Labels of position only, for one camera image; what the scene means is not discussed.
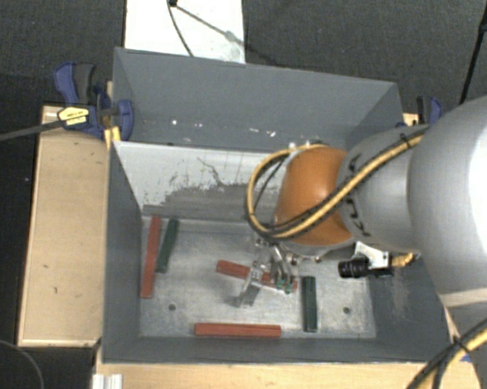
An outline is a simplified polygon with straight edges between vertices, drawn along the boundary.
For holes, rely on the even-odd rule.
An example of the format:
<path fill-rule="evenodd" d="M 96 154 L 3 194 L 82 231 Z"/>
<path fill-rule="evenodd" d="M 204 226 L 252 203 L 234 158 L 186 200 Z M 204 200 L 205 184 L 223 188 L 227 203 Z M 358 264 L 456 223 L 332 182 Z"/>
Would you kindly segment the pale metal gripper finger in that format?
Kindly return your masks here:
<path fill-rule="evenodd" d="M 259 282 L 250 282 L 249 286 L 246 290 L 246 301 L 245 301 L 245 306 L 253 306 L 255 303 L 259 293 L 263 289 L 263 284 Z"/>
<path fill-rule="evenodd" d="M 247 277 L 245 278 L 245 283 L 242 287 L 242 290 L 240 292 L 240 294 L 236 297 L 236 300 L 234 301 L 234 305 L 236 307 L 248 307 L 248 306 L 245 306 L 245 302 L 246 302 L 246 290 L 249 286 L 249 283 L 250 282 L 259 282 L 261 283 L 261 279 L 262 279 L 262 269 L 254 266 L 250 269 L 250 271 L 248 272 L 248 275 Z"/>

